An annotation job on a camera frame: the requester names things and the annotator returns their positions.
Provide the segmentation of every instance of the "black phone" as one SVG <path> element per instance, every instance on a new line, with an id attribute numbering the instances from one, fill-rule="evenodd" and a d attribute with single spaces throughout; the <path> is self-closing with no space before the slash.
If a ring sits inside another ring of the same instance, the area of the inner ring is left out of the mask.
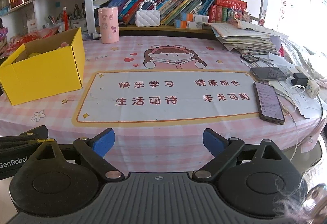
<path id="1" fill-rule="evenodd" d="M 255 63 L 255 62 L 257 62 L 259 60 L 257 57 L 254 57 L 251 54 L 241 55 L 240 58 L 244 59 L 248 63 Z"/>
<path id="2" fill-rule="evenodd" d="M 285 117 L 275 88 L 260 82 L 254 82 L 253 85 L 260 119 L 271 123 L 284 124 Z"/>
<path id="3" fill-rule="evenodd" d="M 250 68 L 256 79 L 261 82 L 285 80 L 287 76 L 278 67 Z"/>

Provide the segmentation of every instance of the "yellow border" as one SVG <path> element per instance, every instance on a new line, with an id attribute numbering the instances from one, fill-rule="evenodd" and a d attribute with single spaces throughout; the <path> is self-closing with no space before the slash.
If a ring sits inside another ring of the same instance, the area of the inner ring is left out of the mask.
<path id="1" fill-rule="evenodd" d="M 222 120 L 236 120 L 257 117 L 258 112 L 244 113 L 244 114 L 235 114 L 227 116 L 215 116 L 215 117 L 205 117 L 205 118 L 192 118 L 192 119 L 181 119 L 181 120 L 158 120 L 158 121 L 138 121 L 138 122 L 80 122 L 78 121 L 78 116 L 81 112 L 83 103 L 86 99 L 87 94 L 92 86 L 92 83 L 97 74 L 101 73 L 133 73 L 133 72 L 226 72 L 226 73 L 244 73 L 248 74 L 254 81 L 254 76 L 245 71 L 229 71 L 229 70 L 155 70 L 155 69 L 145 69 L 145 70 L 114 70 L 114 71 L 98 71 L 95 72 L 90 78 L 87 87 L 83 91 L 81 99 L 78 102 L 76 110 L 72 117 L 72 124 L 77 127 L 153 127 L 153 126 L 172 126 L 172 125 L 186 125 L 186 124 L 200 124 L 200 123 L 213 123 Z"/>

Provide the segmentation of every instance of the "pink tumbler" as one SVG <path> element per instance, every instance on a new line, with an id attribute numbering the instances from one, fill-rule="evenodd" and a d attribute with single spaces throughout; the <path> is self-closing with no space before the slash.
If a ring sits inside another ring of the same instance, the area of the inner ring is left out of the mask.
<path id="1" fill-rule="evenodd" d="M 101 41 L 104 44 L 119 41 L 117 7 L 99 8 Z"/>

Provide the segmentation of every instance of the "metal screw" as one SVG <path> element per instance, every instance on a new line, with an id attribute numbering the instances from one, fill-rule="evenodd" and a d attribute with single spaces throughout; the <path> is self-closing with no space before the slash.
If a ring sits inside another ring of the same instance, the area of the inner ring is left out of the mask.
<path id="1" fill-rule="evenodd" d="M 199 170 L 195 173 L 195 176 L 199 179 L 207 179 L 211 177 L 211 173 L 206 170 Z"/>
<path id="2" fill-rule="evenodd" d="M 106 177 L 109 179 L 118 179 L 122 176 L 122 173 L 120 171 L 117 170 L 112 170 L 112 171 L 108 171 L 106 173 Z"/>

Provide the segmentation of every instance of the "white handbag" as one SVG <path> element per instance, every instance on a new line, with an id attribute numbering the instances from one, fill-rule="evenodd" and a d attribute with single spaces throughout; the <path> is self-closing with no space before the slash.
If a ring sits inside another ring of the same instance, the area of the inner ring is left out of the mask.
<path id="1" fill-rule="evenodd" d="M 142 10 L 146 2 L 153 3 L 153 10 Z M 137 27 L 157 27 L 160 25 L 160 11 L 156 10 L 157 5 L 153 0 L 145 0 L 140 4 L 140 10 L 135 14 L 135 25 Z"/>

